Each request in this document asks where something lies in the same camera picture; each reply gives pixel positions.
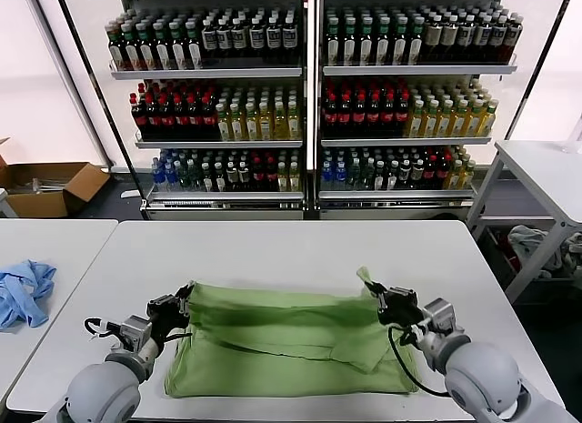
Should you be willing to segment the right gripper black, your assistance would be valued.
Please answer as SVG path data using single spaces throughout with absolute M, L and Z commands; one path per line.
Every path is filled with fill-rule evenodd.
M 366 287 L 377 298 L 377 315 L 382 325 L 412 326 L 424 319 L 423 312 L 418 306 L 417 294 L 413 289 L 386 288 L 375 281 L 366 282 Z

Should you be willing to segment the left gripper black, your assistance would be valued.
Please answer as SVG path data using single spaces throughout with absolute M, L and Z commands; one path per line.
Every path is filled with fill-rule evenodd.
M 150 337 L 158 346 L 190 336 L 186 332 L 190 316 L 188 299 L 195 285 L 195 282 L 189 282 L 174 295 L 161 296 L 148 302 L 146 313 L 151 324 Z

